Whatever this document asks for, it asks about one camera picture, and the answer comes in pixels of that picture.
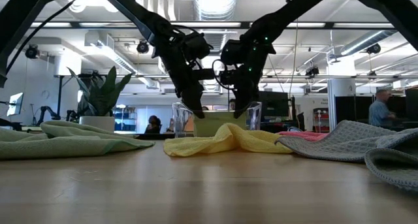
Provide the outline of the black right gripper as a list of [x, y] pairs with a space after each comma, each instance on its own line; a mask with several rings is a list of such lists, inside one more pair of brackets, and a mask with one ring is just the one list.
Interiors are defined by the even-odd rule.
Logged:
[[258, 101], [258, 84], [266, 59], [275, 53], [271, 43], [228, 42], [223, 47], [221, 62], [224, 70], [220, 72], [220, 83], [234, 86], [234, 118], [239, 118], [252, 102]]

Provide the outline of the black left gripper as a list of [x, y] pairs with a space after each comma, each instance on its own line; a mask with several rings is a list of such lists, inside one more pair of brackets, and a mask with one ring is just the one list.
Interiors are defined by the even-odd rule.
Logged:
[[196, 59], [204, 57], [204, 35], [193, 31], [166, 33], [155, 38], [155, 55], [160, 57], [174, 84], [176, 95], [198, 118], [204, 118], [202, 89], [193, 72]]

